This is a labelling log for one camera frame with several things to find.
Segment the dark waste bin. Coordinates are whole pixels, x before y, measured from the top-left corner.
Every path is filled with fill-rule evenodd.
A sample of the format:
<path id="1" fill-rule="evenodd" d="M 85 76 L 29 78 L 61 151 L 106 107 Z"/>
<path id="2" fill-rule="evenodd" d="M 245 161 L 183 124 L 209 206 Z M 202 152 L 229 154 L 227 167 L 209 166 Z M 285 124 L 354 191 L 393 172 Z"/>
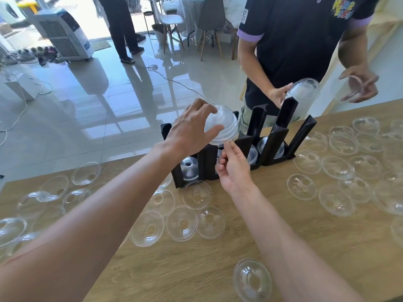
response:
<path id="1" fill-rule="evenodd" d="M 153 24 L 152 29 L 157 38 L 157 41 L 160 45 L 164 45 L 166 43 L 166 31 L 165 26 L 162 24 Z"/>

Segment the table with white cloth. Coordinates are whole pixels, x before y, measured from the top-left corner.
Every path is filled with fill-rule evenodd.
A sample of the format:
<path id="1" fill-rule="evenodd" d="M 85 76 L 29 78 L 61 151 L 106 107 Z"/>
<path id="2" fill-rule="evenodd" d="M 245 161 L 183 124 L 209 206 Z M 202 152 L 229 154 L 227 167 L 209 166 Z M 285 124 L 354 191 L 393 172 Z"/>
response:
<path id="1" fill-rule="evenodd" d="M 180 32 L 188 35 L 196 30 L 200 17 L 201 6 L 204 0 L 178 0 L 177 14 L 184 23 L 180 25 Z M 235 28 L 239 26 L 246 0 L 223 0 L 226 20 Z"/>

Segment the person's left hand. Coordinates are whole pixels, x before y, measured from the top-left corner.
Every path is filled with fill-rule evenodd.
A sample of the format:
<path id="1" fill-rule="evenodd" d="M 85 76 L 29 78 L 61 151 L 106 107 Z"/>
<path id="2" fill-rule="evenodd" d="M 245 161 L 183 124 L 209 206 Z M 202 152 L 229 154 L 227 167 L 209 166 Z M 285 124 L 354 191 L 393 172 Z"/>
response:
<path id="1" fill-rule="evenodd" d="M 201 151 L 204 146 L 204 126 L 207 117 L 216 108 L 197 98 L 187 106 L 171 127 L 164 144 L 179 161 Z"/>

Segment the black lid holder rack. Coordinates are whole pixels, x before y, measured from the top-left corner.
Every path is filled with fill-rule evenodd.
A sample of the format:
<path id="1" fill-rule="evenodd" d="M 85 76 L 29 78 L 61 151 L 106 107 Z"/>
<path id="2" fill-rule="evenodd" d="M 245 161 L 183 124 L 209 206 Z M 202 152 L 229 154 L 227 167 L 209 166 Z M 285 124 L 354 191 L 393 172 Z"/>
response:
<path id="1" fill-rule="evenodd" d="M 271 131 L 265 137 L 260 137 L 260 134 L 267 116 L 268 105 L 265 104 L 253 108 L 251 123 L 246 135 L 239 132 L 238 139 L 234 141 L 245 157 L 248 156 L 252 144 L 258 150 L 258 160 L 251 166 L 252 170 L 258 169 L 260 166 L 275 165 L 295 158 L 296 150 L 317 124 L 317 121 L 309 115 L 300 126 L 290 144 L 287 144 L 285 137 L 289 132 L 288 125 L 297 106 L 298 102 L 293 97 L 287 98 L 280 109 L 279 116 Z M 212 181 L 218 179 L 219 176 L 216 173 L 215 165 L 219 149 L 223 149 L 223 147 L 208 144 L 197 154 L 190 156 L 198 159 L 199 180 Z M 185 187 L 188 183 L 183 180 L 180 164 L 173 169 L 171 174 L 176 188 Z"/>

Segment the person's left forearm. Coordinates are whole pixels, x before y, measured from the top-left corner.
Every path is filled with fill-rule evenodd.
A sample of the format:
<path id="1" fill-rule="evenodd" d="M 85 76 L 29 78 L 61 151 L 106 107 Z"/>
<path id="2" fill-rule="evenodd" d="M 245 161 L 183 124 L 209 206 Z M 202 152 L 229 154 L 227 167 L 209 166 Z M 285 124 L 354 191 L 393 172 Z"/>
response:
<path id="1" fill-rule="evenodd" d="M 199 151 L 154 146 L 0 266 L 0 302 L 82 302 L 164 178 Z"/>

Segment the grey chair with wooden legs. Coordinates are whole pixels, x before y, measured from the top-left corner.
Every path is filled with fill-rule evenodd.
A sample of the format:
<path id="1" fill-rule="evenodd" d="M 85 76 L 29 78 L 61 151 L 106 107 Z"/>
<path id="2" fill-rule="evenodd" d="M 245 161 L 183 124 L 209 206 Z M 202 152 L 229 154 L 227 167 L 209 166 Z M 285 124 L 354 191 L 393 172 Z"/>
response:
<path id="1" fill-rule="evenodd" d="M 208 43 L 207 38 L 211 38 L 212 46 L 216 43 L 222 57 L 222 49 L 218 32 L 225 27 L 226 17 L 224 10 L 224 0 L 188 0 L 190 25 L 194 30 L 189 32 L 187 43 L 190 38 L 195 38 L 198 49 L 201 49 L 200 61 L 203 60 L 204 46 Z"/>

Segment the white plastic chair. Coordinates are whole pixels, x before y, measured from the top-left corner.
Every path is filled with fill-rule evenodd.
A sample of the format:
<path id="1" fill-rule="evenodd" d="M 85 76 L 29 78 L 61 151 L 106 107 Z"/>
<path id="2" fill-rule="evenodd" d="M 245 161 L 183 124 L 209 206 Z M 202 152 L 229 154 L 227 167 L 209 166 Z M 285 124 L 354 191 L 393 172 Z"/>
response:
<path id="1" fill-rule="evenodd" d="M 179 42 L 184 49 L 184 44 L 182 40 L 182 36 L 179 33 L 178 25 L 184 24 L 184 20 L 177 14 L 163 14 L 157 6 L 156 0 L 151 0 L 155 16 L 160 25 L 162 25 L 162 38 L 163 38 L 163 53 L 165 54 L 166 48 L 168 46 L 168 37 L 173 40 L 172 29 L 171 26 L 174 26 L 173 30 L 176 31 Z"/>

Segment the grey doormat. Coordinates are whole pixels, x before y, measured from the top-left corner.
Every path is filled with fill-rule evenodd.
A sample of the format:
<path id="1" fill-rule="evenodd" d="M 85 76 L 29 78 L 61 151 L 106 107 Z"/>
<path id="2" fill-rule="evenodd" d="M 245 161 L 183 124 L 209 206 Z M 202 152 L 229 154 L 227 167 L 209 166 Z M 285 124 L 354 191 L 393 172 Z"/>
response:
<path id="1" fill-rule="evenodd" d="M 108 49 L 111 47 L 111 44 L 109 43 L 108 40 L 98 40 L 98 41 L 91 42 L 90 44 L 91 44 L 91 47 L 94 52 L 103 50 L 103 49 Z"/>

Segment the white low box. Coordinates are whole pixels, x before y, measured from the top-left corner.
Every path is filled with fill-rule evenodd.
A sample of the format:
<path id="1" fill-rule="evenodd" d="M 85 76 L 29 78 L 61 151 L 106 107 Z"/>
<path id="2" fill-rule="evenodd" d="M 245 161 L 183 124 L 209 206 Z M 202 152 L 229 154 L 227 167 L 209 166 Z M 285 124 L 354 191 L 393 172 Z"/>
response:
<path id="1" fill-rule="evenodd" d="M 23 101 L 31 102 L 37 99 L 42 91 L 41 85 L 35 83 L 25 73 L 11 73 L 5 74 L 5 85 L 19 96 Z"/>

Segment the person's right forearm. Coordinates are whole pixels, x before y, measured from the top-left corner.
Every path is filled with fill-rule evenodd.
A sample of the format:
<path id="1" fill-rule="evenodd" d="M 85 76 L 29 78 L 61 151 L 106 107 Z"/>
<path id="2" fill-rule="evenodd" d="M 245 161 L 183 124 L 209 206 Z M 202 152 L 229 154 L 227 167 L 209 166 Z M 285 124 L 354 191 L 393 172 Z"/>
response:
<path id="1" fill-rule="evenodd" d="M 285 302 L 365 302 L 292 230 L 256 185 L 230 195 Z"/>

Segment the white portable air cooler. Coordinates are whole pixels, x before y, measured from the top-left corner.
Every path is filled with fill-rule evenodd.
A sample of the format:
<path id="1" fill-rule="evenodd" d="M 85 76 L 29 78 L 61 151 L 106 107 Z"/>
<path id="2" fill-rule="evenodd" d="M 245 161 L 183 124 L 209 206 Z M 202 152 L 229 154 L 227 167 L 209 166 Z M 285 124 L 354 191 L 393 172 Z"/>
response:
<path id="1" fill-rule="evenodd" d="M 66 61 L 88 61 L 94 50 L 73 16 L 65 9 L 43 9 L 31 18 L 39 33 L 48 39 Z"/>

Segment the scattered clear dome lids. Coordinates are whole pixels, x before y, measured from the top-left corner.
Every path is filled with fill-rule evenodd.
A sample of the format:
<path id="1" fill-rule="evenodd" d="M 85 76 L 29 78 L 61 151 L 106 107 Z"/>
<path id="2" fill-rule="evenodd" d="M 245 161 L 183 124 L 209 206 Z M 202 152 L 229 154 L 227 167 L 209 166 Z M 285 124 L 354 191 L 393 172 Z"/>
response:
<path id="1" fill-rule="evenodd" d="M 75 169 L 6 183 L 0 192 L 0 219 L 21 217 L 24 234 L 45 230 L 77 207 L 90 184 L 76 185 Z M 43 188 L 60 197 L 37 201 Z M 243 302 L 234 286 L 236 265 L 261 260 L 239 212 L 219 182 L 209 182 L 210 203 L 198 208 L 207 194 L 203 184 L 176 189 L 172 181 L 150 199 L 103 271 L 85 302 Z M 187 205 L 184 198 L 199 204 Z"/>
<path id="2" fill-rule="evenodd" d="M 334 126 L 328 136 L 312 132 L 304 138 L 294 165 L 300 173 L 286 181 L 300 200 L 319 197 L 329 213 L 350 217 L 365 203 L 395 215 L 390 231 L 403 248 L 403 118 L 381 131 L 374 117 Z"/>

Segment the row of shoes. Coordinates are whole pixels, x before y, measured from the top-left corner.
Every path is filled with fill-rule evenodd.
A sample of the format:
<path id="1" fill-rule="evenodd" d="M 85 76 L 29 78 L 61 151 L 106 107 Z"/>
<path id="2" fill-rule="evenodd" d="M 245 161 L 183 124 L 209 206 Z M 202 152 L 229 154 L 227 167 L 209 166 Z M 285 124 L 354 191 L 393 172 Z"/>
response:
<path id="1" fill-rule="evenodd" d="M 39 64 L 45 66 L 47 63 L 59 64 L 65 61 L 52 45 L 19 49 L 0 56 L 0 65 Z"/>

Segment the person's right hand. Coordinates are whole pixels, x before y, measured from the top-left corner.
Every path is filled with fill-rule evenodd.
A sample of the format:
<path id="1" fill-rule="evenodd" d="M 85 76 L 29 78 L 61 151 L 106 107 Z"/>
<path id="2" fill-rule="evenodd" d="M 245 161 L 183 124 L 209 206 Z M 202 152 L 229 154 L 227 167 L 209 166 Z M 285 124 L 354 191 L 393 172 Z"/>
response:
<path id="1" fill-rule="evenodd" d="M 252 181 L 247 158 L 246 161 L 227 160 L 224 158 L 224 153 L 223 149 L 216 164 L 222 187 L 234 201 L 250 196 L 256 185 Z"/>

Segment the single clear plastic lid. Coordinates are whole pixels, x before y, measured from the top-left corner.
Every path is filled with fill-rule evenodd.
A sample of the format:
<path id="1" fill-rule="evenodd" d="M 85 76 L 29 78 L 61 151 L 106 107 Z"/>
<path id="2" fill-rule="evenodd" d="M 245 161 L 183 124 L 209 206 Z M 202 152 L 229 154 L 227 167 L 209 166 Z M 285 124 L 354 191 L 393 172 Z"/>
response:
<path id="1" fill-rule="evenodd" d="M 333 99 L 339 102 L 352 102 L 360 97 L 364 89 L 364 83 L 355 75 L 348 75 L 332 82 L 331 91 Z"/>

